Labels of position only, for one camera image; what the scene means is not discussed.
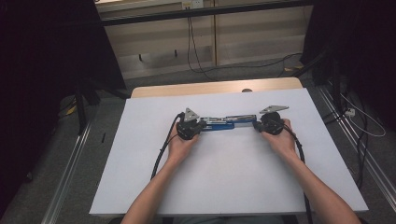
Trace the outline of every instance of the wooden table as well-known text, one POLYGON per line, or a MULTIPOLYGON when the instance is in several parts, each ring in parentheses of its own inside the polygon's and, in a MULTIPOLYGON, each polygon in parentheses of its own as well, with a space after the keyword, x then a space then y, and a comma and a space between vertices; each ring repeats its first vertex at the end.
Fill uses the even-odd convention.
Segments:
POLYGON ((303 86, 296 77, 251 79, 237 81, 221 81, 179 84, 167 86, 138 87, 132 92, 133 98, 153 96, 177 96, 210 93, 241 92, 249 89, 252 91, 278 91, 301 89, 303 86))

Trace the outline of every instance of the silver metal part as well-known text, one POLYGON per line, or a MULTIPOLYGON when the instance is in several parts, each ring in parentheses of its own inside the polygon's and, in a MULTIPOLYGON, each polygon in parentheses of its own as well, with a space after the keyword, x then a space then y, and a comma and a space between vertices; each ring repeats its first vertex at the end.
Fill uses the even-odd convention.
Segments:
POLYGON ((201 118, 201 120, 205 121, 206 124, 225 124, 225 123, 227 123, 225 118, 206 117, 206 118, 201 118))
POLYGON ((254 119, 256 120, 256 115, 241 115, 241 116, 230 116, 225 118, 227 121, 238 122, 254 119))
POLYGON ((289 109, 288 106, 286 105, 270 105, 264 110, 260 111, 261 114, 268 114, 268 113, 274 113, 279 110, 284 110, 284 109, 289 109))
POLYGON ((186 108, 186 113, 184 115, 185 122, 189 122, 189 121, 192 121, 192 120, 198 119, 198 118, 199 118, 199 116, 195 112, 190 110, 188 107, 186 108))

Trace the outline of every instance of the table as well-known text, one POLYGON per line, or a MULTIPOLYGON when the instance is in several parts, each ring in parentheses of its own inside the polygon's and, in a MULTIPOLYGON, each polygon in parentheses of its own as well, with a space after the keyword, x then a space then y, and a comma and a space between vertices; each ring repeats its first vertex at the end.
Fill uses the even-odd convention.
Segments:
POLYGON ((252 91, 276 91, 301 89, 303 86, 296 77, 252 79, 238 81, 206 82, 155 87, 139 87, 134 89, 131 97, 177 96, 210 94, 225 92, 241 92, 244 89, 252 91))
MULTIPOLYGON (((261 101, 290 106, 281 116, 292 120, 308 167, 352 209, 367 210, 309 94, 298 79, 281 78, 136 89, 125 106, 90 214, 115 216, 127 211, 149 182, 162 136, 169 129, 161 123, 170 123, 180 112, 178 106, 188 104, 203 117, 220 117, 251 113, 261 101), (240 93, 247 88, 254 92, 240 93), (275 89, 283 91, 262 92, 275 89)), ((252 128, 239 128, 201 134, 165 193, 158 214, 246 216, 304 210, 303 192, 291 171, 252 128)))

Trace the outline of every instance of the forearm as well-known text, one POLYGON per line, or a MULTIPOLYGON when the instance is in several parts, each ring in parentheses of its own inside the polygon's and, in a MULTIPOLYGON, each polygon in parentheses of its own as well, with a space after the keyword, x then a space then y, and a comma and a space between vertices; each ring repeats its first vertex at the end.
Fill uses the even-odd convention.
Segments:
POLYGON ((360 223, 349 205, 312 173, 298 157, 289 156, 285 160, 294 172, 318 217, 324 223, 360 223))
POLYGON ((121 223, 150 223, 176 169, 177 162, 166 161, 160 172, 134 200, 121 223))

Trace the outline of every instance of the metal bracket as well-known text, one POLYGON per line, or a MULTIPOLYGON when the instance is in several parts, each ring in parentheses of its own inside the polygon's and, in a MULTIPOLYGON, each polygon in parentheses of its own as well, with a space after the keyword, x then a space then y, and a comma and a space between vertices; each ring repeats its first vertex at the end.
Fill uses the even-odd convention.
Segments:
POLYGON ((199 116, 195 112, 193 112, 188 107, 186 108, 186 113, 184 115, 184 122, 189 122, 189 121, 192 121, 192 120, 198 119, 198 118, 199 118, 199 116))
POLYGON ((264 110, 260 111, 260 114, 274 113, 276 111, 285 110, 285 109, 289 109, 289 107, 286 105, 270 105, 264 110))

